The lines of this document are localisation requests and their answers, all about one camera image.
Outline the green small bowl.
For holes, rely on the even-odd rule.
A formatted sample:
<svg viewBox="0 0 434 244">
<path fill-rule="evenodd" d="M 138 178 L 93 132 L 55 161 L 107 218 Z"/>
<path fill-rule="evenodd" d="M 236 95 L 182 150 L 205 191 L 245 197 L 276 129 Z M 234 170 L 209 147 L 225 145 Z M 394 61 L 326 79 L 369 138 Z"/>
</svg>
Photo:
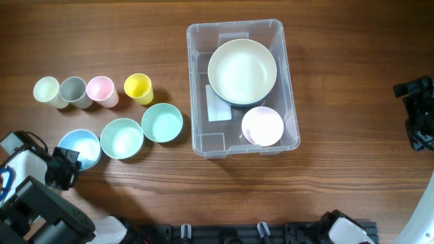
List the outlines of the green small bowl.
<svg viewBox="0 0 434 244">
<path fill-rule="evenodd" d="M 111 121 L 102 130 L 100 144 L 104 153 L 113 159 L 127 159 L 136 155 L 144 143 L 139 124 L 128 118 Z"/>
<path fill-rule="evenodd" d="M 148 108 L 141 120 L 143 134 L 151 141 L 174 140 L 183 128 L 182 113 L 172 104 L 159 103 Z"/>
</svg>

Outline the pink small bowl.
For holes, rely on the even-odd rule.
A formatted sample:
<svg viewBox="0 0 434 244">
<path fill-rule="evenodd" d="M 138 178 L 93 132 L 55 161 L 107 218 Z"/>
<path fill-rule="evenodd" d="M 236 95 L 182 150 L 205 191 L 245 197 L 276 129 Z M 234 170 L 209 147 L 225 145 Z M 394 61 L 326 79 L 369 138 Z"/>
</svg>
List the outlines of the pink small bowl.
<svg viewBox="0 0 434 244">
<path fill-rule="evenodd" d="M 241 130 L 250 143 L 267 147 L 281 139 L 284 125 L 278 112 L 269 107 L 257 106 L 244 115 Z"/>
</svg>

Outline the cream large bowl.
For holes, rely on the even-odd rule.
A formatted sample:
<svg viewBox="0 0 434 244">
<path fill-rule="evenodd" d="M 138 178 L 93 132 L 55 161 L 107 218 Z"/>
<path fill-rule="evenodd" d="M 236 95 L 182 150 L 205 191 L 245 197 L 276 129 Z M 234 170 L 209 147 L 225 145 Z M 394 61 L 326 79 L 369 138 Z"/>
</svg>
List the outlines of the cream large bowl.
<svg viewBox="0 0 434 244">
<path fill-rule="evenodd" d="M 248 104 L 271 92 L 277 80 L 277 64 L 272 53 L 261 43 L 235 39 L 212 54 L 208 79 L 211 87 L 225 100 Z"/>
</svg>

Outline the grey cup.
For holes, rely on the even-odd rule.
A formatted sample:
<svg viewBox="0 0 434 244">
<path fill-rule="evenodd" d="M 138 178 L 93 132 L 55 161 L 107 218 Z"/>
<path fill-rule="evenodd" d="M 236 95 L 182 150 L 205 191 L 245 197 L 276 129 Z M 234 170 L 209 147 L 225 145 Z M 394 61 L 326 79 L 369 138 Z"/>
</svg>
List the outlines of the grey cup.
<svg viewBox="0 0 434 244">
<path fill-rule="evenodd" d="M 93 100 L 86 92 L 87 83 L 80 77 L 69 77 L 60 85 L 60 97 L 77 108 L 85 109 Z"/>
</svg>

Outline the yellow cup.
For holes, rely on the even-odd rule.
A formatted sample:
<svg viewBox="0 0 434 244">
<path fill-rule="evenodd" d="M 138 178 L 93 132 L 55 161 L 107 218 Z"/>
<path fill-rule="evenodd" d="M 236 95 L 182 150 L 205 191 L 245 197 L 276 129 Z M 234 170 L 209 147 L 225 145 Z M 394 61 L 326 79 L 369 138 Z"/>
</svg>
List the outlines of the yellow cup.
<svg viewBox="0 0 434 244">
<path fill-rule="evenodd" d="M 130 75 L 124 83 L 125 93 L 140 105 L 150 104 L 153 100 L 151 80 L 142 73 Z"/>
</svg>

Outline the pink cup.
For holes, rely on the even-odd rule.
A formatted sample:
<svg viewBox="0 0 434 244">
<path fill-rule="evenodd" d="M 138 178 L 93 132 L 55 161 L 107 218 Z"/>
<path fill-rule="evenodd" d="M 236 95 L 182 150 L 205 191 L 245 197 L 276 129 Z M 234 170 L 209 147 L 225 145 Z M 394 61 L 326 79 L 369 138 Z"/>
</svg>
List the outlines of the pink cup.
<svg viewBox="0 0 434 244">
<path fill-rule="evenodd" d="M 86 93 L 90 99 L 106 108 L 117 105 L 119 95 L 113 81 L 105 76 L 94 77 L 87 85 Z"/>
</svg>

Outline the light blue small bowl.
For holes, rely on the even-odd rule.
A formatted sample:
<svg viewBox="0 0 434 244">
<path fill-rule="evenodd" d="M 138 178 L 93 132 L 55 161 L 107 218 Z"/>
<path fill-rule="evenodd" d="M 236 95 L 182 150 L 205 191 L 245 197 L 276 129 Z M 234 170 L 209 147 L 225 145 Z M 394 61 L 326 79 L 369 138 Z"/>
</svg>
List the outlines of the light blue small bowl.
<svg viewBox="0 0 434 244">
<path fill-rule="evenodd" d="M 99 138 L 91 131 L 85 129 L 70 131 L 60 140 L 58 146 L 79 152 L 80 171 L 85 171 L 95 166 L 102 156 Z"/>
</svg>

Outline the clear plastic storage container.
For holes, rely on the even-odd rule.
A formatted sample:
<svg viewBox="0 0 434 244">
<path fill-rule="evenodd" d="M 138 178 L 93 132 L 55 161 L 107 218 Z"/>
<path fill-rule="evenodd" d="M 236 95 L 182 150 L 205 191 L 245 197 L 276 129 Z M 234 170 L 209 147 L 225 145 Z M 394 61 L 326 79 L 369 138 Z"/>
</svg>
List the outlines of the clear plastic storage container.
<svg viewBox="0 0 434 244">
<path fill-rule="evenodd" d="M 208 64 L 224 43 L 251 39 L 264 45 L 277 65 L 277 80 L 267 97 L 259 102 L 275 110 L 283 121 L 283 134 L 273 145 L 252 144 L 243 134 L 242 120 L 248 106 L 226 103 L 212 90 Z M 279 154 L 300 144 L 290 65 L 283 24 L 276 19 L 192 24 L 186 30 L 189 59 L 192 147 L 200 157 L 225 158 L 228 155 Z"/>
</svg>

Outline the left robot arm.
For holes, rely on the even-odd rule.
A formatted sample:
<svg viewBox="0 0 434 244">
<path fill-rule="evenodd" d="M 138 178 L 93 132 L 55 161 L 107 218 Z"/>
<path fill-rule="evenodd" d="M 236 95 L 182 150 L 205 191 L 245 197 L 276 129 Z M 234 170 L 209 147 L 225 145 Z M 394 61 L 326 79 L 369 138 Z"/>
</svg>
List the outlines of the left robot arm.
<svg viewBox="0 0 434 244">
<path fill-rule="evenodd" d="M 115 217 L 91 220 L 57 190 L 75 185 L 81 163 L 76 151 L 14 146 L 1 172 L 2 243 L 120 243 L 127 228 Z"/>
</svg>

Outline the dark blue bowl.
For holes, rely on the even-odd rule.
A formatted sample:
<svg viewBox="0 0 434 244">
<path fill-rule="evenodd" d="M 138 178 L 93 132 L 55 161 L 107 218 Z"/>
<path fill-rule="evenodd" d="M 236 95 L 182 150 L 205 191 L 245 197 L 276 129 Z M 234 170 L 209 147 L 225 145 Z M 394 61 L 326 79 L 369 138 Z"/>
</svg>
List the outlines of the dark blue bowl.
<svg viewBox="0 0 434 244">
<path fill-rule="evenodd" d="M 216 94 L 216 96 L 217 96 L 218 98 L 220 98 L 223 102 L 227 103 L 227 104 L 230 105 L 230 106 L 236 106 L 236 107 L 249 107 L 249 106 L 255 106 L 255 105 L 257 105 L 257 104 L 260 104 L 260 103 L 265 102 L 265 101 L 267 100 L 268 96 L 270 95 L 270 93 L 268 93 L 265 97 L 263 97 L 263 98 L 261 98 L 261 99 L 255 101 L 255 102 L 252 102 L 252 103 L 248 103 L 248 104 L 237 104 L 237 103 L 233 103 L 233 102 L 230 102 L 230 101 L 228 101 L 228 100 L 225 100 L 221 95 L 219 95 L 219 94 L 216 92 L 216 90 L 215 90 L 213 87 L 211 87 L 211 89 L 212 89 L 212 91 Z"/>
</svg>

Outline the pale green cup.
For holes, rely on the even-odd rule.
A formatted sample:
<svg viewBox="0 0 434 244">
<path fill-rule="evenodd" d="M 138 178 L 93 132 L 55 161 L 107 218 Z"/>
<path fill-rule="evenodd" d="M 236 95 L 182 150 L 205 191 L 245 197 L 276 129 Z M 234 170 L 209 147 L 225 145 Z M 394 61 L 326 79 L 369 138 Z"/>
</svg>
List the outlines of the pale green cup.
<svg viewBox="0 0 434 244">
<path fill-rule="evenodd" d="M 55 108 L 66 108 L 69 103 L 60 97 L 60 84 L 53 77 L 40 79 L 33 89 L 34 98 Z"/>
</svg>

